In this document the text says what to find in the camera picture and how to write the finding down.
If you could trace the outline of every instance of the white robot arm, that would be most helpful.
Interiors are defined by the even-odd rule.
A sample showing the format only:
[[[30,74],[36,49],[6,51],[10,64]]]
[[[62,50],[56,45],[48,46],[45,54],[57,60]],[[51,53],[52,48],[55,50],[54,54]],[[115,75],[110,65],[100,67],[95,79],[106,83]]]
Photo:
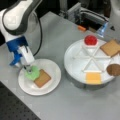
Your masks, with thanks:
[[[0,12],[0,30],[5,38],[10,52],[14,54],[14,60],[10,65],[30,65],[34,61],[24,33],[28,29],[30,14],[42,0],[18,0],[13,6]]]

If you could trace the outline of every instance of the table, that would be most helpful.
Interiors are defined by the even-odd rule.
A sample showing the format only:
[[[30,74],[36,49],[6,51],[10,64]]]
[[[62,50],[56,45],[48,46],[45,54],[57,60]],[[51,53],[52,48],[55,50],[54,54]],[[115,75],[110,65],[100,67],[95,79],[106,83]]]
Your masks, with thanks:
[[[91,33],[79,31],[74,23],[51,12],[43,16],[41,21],[43,44],[36,58],[51,59],[59,65],[62,71],[59,86],[44,96],[35,97],[24,93],[17,79],[20,68],[8,65],[11,55],[6,45],[0,47],[1,82],[42,120],[118,120],[120,77],[102,89],[86,91],[71,84],[65,73],[63,60],[66,49],[73,42]],[[38,33],[39,31],[36,32],[36,39],[39,38]]]

